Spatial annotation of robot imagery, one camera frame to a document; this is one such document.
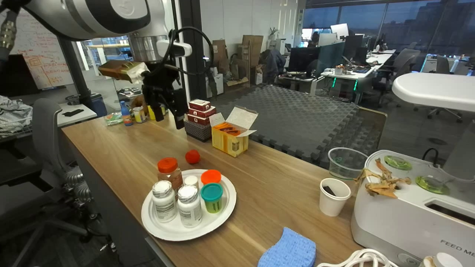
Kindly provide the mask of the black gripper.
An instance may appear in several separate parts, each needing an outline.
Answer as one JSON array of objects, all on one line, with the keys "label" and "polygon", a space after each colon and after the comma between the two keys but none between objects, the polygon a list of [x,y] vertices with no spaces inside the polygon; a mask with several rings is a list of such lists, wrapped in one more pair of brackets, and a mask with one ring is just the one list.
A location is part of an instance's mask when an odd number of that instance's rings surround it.
[{"label": "black gripper", "polygon": [[153,108],[156,120],[161,122],[169,108],[173,114],[175,128],[181,129],[187,103],[181,85],[175,85],[178,67],[170,61],[148,64],[148,71],[144,71],[141,77],[145,103]]}]

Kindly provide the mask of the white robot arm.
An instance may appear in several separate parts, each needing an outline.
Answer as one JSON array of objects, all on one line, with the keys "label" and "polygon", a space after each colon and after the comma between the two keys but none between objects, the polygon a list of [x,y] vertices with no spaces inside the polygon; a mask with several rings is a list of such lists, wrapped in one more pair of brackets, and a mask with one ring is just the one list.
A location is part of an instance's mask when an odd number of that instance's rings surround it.
[{"label": "white robot arm", "polygon": [[16,18],[25,9],[56,37],[89,40],[126,36],[132,57],[153,68],[141,74],[144,100],[157,120],[166,107],[175,128],[184,126],[185,92],[175,89],[176,57],[190,57],[188,43],[178,42],[178,30],[164,24],[163,0],[1,0],[6,14],[1,22],[0,64],[6,65],[14,46]]}]

